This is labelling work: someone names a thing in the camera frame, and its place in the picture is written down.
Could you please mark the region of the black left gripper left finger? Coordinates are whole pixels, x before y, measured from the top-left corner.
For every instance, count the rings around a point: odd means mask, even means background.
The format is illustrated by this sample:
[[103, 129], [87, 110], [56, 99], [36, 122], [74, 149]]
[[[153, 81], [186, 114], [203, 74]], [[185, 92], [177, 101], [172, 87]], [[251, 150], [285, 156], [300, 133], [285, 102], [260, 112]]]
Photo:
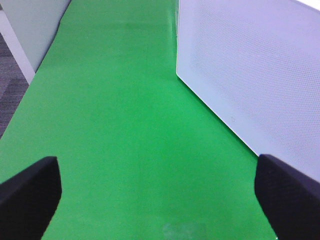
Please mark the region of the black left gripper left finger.
[[40, 240], [62, 196], [58, 159], [46, 156], [0, 185], [0, 238]]

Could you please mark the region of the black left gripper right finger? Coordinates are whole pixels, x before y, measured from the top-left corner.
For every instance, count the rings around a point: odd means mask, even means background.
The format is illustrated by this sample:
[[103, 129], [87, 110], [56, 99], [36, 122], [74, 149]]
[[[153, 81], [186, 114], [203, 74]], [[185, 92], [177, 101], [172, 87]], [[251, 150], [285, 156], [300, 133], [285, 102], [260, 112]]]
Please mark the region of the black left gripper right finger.
[[320, 238], [320, 184], [270, 154], [257, 160], [254, 194], [280, 240]]

